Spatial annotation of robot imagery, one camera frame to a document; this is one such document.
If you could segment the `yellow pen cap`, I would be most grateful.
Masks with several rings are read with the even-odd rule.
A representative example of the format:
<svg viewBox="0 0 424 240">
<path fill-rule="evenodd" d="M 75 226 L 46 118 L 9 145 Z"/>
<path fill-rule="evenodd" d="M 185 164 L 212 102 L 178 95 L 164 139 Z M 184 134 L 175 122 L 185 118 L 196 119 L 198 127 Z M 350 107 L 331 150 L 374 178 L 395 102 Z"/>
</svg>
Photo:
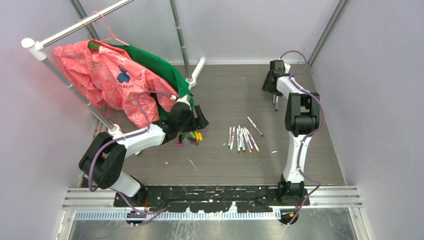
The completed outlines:
<svg viewBox="0 0 424 240">
<path fill-rule="evenodd" d="M 203 141 L 203 135 L 200 132 L 198 132 L 197 135 L 198 135 L 198 140 Z"/>
</svg>

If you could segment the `green-end marker pen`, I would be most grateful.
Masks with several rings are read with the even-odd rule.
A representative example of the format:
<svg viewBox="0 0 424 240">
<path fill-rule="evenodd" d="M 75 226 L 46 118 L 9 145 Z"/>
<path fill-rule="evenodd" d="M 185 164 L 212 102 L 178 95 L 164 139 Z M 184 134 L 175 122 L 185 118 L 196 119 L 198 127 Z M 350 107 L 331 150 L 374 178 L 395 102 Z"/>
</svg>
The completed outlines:
<svg viewBox="0 0 424 240">
<path fill-rule="evenodd" d="M 227 137 L 228 148 L 231 148 L 231 139 L 232 139 L 232 127 L 230 126 L 228 129 L 228 137 Z"/>
</svg>

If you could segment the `blue-end marker pen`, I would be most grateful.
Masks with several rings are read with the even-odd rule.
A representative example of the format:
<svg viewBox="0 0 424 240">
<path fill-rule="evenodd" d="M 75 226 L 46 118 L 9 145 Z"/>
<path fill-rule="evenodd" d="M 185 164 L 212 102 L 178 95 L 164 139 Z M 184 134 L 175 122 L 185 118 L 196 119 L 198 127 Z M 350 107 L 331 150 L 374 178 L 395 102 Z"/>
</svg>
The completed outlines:
<svg viewBox="0 0 424 240">
<path fill-rule="evenodd" d="M 254 121 L 249 117 L 249 116 L 247 116 L 247 119 L 248 119 L 248 121 L 251 123 L 251 125 L 254 127 L 254 129 L 258 132 L 258 134 L 261 136 L 261 137 L 263 137 L 264 136 L 264 134 L 262 133 L 262 131 L 258 128 L 258 126 L 254 123 Z"/>
</svg>

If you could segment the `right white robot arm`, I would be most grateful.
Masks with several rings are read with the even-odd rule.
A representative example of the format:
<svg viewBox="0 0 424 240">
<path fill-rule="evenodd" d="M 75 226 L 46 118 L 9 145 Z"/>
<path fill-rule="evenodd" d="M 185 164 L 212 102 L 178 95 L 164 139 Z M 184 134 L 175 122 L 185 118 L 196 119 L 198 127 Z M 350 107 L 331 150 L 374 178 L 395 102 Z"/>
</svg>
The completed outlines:
<svg viewBox="0 0 424 240">
<path fill-rule="evenodd" d="M 286 166 L 277 185 L 277 198 L 288 206 L 304 196 L 304 163 L 312 135 L 320 127 L 320 95 L 298 84 L 286 71 L 282 59 L 270 61 L 262 90 L 287 99 L 284 126 L 289 147 Z"/>
</svg>

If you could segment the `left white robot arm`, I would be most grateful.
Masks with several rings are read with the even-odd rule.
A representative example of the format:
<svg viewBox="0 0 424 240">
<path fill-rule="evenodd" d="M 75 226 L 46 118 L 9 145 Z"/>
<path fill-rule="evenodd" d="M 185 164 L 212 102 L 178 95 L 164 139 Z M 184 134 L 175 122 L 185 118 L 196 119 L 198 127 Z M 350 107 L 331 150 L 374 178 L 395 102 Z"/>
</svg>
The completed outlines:
<svg viewBox="0 0 424 240">
<path fill-rule="evenodd" d="M 144 185 L 122 171 L 124 161 L 144 149 L 174 140 L 179 133 L 202 130 L 209 125 L 201 107 L 177 102 L 165 119 L 153 121 L 147 127 L 123 135 L 99 133 L 78 163 L 91 184 L 102 190 L 112 189 L 126 196 L 133 206 L 146 200 Z"/>
</svg>

